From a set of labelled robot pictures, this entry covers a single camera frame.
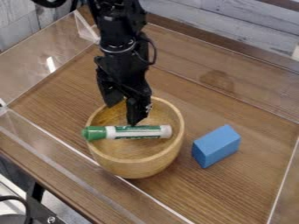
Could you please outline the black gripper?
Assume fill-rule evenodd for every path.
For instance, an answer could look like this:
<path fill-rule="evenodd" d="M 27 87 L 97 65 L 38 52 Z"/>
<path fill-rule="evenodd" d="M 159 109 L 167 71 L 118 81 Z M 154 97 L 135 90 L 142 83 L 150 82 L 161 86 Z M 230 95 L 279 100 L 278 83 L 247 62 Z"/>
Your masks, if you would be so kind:
<path fill-rule="evenodd" d="M 131 126 L 149 117 L 153 109 L 153 90 L 146 80 L 149 70 L 149 47 L 138 46 L 126 52 L 101 48 L 103 56 L 95 58 L 98 87 L 110 108 L 126 100 L 126 119 Z"/>

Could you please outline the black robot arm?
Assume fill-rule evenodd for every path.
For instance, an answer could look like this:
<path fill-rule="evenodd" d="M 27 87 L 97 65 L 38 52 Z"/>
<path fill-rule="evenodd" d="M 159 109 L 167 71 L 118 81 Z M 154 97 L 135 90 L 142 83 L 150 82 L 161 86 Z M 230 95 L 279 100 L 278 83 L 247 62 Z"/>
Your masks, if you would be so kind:
<path fill-rule="evenodd" d="M 126 119 L 138 125 L 153 108 L 153 89 L 146 72 L 157 62 L 154 41 L 143 32 L 147 25 L 139 0 L 86 0 L 99 29 L 99 49 L 95 58 L 98 88 L 109 107 L 126 102 Z"/>

